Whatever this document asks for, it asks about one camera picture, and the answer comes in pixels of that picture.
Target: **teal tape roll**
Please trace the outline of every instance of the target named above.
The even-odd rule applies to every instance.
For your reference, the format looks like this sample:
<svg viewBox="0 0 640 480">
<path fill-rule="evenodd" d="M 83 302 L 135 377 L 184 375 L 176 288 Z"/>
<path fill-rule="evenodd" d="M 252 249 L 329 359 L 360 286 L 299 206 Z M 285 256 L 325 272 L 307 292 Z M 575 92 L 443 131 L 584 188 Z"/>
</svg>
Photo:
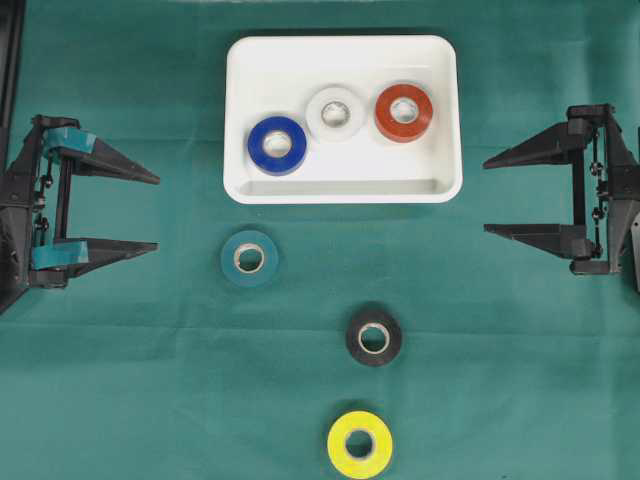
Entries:
<svg viewBox="0 0 640 480">
<path fill-rule="evenodd" d="M 243 270 L 242 253 L 257 251 L 260 260 L 251 269 Z M 278 249 L 264 233 L 245 230 L 233 235 L 222 247 L 220 264 L 230 282 L 240 287 L 257 287 L 268 282 L 278 270 Z"/>
<path fill-rule="evenodd" d="M 62 267 L 76 263 L 88 263 L 89 247 L 84 240 L 33 247 L 31 249 L 31 261 L 35 270 Z"/>
<path fill-rule="evenodd" d="M 79 152 L 91 153 L 96 136 L 74 127 L 50 128 L 43 135 L 44 147 L 42 154 L 46 157 L 49 150 L 65 147 Z"/>
</svg>

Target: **red tape roll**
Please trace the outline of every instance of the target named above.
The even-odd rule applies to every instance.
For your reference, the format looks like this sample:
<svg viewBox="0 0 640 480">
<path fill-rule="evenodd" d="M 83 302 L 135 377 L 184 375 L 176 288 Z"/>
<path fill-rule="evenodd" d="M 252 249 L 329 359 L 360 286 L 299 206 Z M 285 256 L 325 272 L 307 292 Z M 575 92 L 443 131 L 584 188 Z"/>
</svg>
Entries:
<svg viewBox="0 0 640 480">
<path fill-rule="evenodd" d="M 393 118 L 391 106 L 398 99 L 408 98 L 418 107 L 417 116 L 409 123 Z M 417 140 L 429 127 L 433 106 L 429 96 L 414 85 L 398 84 L 387 88 L 376 102 L 376 125 L 380 133 L 394 142 L 408 143 Z"/>
</svg>

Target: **white tape roll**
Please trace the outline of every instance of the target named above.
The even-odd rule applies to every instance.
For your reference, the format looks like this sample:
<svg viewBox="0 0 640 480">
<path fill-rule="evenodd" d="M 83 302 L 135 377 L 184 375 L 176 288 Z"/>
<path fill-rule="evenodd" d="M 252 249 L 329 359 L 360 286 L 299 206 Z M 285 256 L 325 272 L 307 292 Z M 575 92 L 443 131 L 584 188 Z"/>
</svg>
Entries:
<svg viewBox="0 0 640 480">
<path fill-rule="evenodd" d="M 342 142 L 364 125 L 364 103 L 351 90 L 329 87 L 316 93 L 307 104 L 309 131 L 320 142 Z"/>
</svg>

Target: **tape roll center hole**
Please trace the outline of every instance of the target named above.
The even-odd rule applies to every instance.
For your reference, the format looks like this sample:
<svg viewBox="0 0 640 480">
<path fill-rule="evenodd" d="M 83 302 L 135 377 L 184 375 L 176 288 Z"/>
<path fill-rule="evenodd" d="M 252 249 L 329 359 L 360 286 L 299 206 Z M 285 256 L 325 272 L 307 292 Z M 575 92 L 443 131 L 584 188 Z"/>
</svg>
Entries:
<svg viewBox="0 0 640 480">
<path fill-rule="evenodd" d="M 364 460 L 373 452 L 373 438 L 369 432 L 354 430 L 347 437 L 345 447 L 349 455 L 356 460 Z"/>
<path fill-rule="evenodd" d="M 262 141 L 264 153 L 272 158 L 282 158 L 291 151 L 293 141 L 287 132 L 274 130 L 267 133 Z"/>
<path fill-rule="evenodd" d="M 418 119 L 418 104 L 408 97 L 399 97 L 391 102 L 389 111 L 398 123 L 413 123 Z"/>
<path fill-rule="evenodd" d="M 255 243 L 240 245 L 233 257 L 236 268 L 246 274 L 257 273 L 264 265 L 265 260 L 264 250 Z"/>
<path fill-rule="evenodd" d="M 340 128 L 347 124 L 351 118 L 349 107 L 344 103 L 333 101 L 327 103 L 320 113 L 324 124 L 331 128 Z"/>
<path fill-rule="evenodd" d="M 380 323 L 367 323 L 358 333 L 358 342 L 365 352 L 378 355 L 389 346 L 389 330 Z"/>
</svg>

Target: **green cloth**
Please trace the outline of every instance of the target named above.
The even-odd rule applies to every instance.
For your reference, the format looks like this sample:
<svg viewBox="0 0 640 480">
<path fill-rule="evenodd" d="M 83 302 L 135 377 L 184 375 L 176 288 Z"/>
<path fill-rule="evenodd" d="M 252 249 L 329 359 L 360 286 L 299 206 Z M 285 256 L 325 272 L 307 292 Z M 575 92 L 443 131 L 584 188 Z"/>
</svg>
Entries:
<svg viewBox="0 0 640 480">
<path fill-rule="evenodd" d="M 636 152 L 640 4 L 618 1 L 29 0 L 12 158 L 32 115 L 80 119 L 162 178 L 74 179 L 70 236 L 157 252 L 29 291 L 0 318 L 0 477 L 337 479 L 331 422 L 382 416 L 387 479 L 640 477 L 640 296 L 483 233 L 570 221 L 564 167 L 484 160 L 610 102 Z M 441 205 L 250 206 L 222 185 L 225 56 L 246 35 L 430 33 L 457 50 L 464 185 Z M 231 285 L 255 228 L 275 280 Z M 344 345 L 380 302 L 404 345 Z"/>
</svg>

